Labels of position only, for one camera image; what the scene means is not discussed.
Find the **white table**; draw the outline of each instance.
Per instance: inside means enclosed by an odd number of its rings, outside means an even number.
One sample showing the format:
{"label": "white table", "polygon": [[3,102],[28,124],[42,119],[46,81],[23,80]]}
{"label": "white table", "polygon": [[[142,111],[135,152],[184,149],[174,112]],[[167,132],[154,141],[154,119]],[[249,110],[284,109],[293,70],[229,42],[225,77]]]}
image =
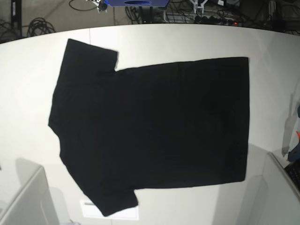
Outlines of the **white table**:
{"label": "white table", "polygon": [[[249,57],[246,181],[221,186],[138,190],[135,193],[140,203],[139,221],[83,218],[79,200],[86,197],[62,164],[59,140],[47,126],[68,38],[118,51],[117,70],[175,61]],[[234,225],[249,179],[263,172],[266,152],[273,151],[285,163],[281,156],[284,134],[287,137],[298,125],[294,120],[297,116],[290,117],[289,112],[296,109],[300,99],[299,71],[300,37],[215,25],[103,27],[1,44],[0,165],[3,160],[16,158],[42,164],[49,186],[63,192],[71,219],[83,225]],[[287,138],[288,142],[293,139],[292,145],[296,142],[294,133]]]}

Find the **gray floor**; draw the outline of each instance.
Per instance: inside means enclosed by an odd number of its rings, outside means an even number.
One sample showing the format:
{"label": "gray floor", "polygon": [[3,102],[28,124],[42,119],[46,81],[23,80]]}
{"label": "gray floor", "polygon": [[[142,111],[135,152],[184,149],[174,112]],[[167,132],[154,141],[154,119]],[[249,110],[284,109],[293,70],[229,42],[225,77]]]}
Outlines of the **gray floor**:
{"label": "gray floor", "polygon": [[[99,13],[96,9],[79,12],[70,8],[68,3],[69,0],[22,0],[22,24],[28,25],[34,18],[43,17],[53,24],[56,31],[114,25],[112,7],[108,7],[107,12]],[[85,0],[75,0],[72,6],[88,9],[96,5]],[[10,21],[10,0],[0,0],[0,18]],[[115,24],[130,24],[124,7],[115,7]]]}

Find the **table surface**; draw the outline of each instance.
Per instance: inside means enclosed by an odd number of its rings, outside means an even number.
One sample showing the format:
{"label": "table surface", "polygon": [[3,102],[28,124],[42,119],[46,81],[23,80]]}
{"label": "table surface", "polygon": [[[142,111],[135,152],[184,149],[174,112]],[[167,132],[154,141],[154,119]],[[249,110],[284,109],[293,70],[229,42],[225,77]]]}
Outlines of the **table surface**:
{"label": "table surface", "polygon": [[[300,102],[298,36],[216,25],[151,24],[66,31],[1,44],[0,165],[2,160],[17,158],[42,164],[49,186],[63,192],[73,221],[99,224],[96,219],[82,217],[79,200],[86,197],[63,166],[59,140],[47,126],[68,38],[118,51],[116,70],[176,61],[250,58],[246,181],[138,190],[135,193],[140,203],[140,220],[114,220],[114,225],[235,224],[247,181],[262,174],[266,153],[272,151],[284,164],[282,147],[296,145],[296,109]],[[97,59],[90,60],[101,65]],[[103,220],[101,224],[111,223]]]}

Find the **black t-shirt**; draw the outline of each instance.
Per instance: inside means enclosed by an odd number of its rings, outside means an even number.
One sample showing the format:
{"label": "black t-shirt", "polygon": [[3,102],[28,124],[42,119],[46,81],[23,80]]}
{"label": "black t-shirt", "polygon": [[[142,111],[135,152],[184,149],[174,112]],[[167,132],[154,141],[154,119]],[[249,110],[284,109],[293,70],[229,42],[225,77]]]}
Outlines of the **black t-shirt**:
{"label": "black t-shirt", "polygon": [[115,71],[117,52],[68,40],[49,126],[60,157],[104,216],[141,188],[245,179],[248,58]]}

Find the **t-shirt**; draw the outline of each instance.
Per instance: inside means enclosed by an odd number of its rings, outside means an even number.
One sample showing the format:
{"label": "t-shirt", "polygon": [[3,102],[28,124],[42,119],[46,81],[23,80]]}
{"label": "t-shirt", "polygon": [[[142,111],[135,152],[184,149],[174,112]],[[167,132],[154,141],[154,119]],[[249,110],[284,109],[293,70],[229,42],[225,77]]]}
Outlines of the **t-shirt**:
{"label": "t-shirt", "polygon": [[68,40],[49,126],[60,157],[104,216],[134,190],[245,179],[248,58],[115,71],[118,53]]}

